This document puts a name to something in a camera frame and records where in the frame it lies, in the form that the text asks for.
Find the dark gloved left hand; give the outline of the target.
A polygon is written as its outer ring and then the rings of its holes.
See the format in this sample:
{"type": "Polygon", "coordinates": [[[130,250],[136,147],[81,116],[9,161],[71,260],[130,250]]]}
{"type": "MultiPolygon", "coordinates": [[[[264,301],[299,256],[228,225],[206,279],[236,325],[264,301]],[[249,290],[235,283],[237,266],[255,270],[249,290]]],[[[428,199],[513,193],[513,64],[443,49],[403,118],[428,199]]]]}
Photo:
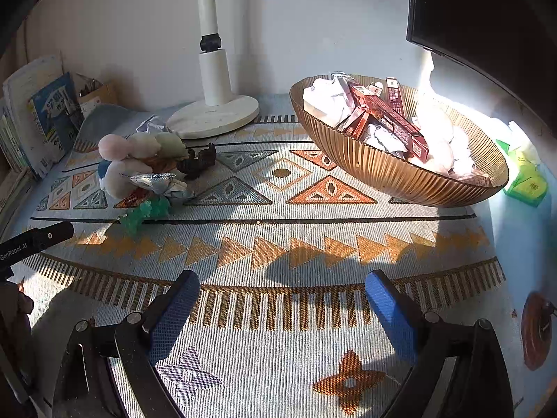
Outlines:
{"type": "Polygon", "coordinates": [[[8,338],[15,351],[17,366],[28,385],[37,380],[37,363],[28,316],[34,310],[33,300],[20,290],[20,285],[1,283],[1,314],[8,338]]]}

